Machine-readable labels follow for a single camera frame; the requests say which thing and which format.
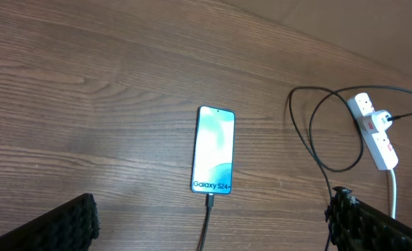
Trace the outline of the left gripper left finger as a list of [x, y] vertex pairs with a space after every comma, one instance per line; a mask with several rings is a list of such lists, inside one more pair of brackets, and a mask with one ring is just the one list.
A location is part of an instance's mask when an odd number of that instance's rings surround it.
[[96, 202], [85, 193], [0, 236], [0, 251], [87, 251], [99, 233]]

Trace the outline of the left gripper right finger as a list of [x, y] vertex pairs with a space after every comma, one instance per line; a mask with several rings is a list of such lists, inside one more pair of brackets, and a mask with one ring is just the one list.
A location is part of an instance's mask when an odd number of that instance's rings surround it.
[[347, 188], [333, 190], [325, 210], [327, 244], [338, 251], [412, 251], [412, 228], [358, 200]]

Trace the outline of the Samsung Galaxy smartphone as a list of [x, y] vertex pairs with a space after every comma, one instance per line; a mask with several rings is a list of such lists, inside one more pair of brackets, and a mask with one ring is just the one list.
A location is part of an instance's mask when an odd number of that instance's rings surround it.
[[192, 166], [193, 192], [231, 193], [235, 124], [236, 116], [230, 110], [199, 108]]

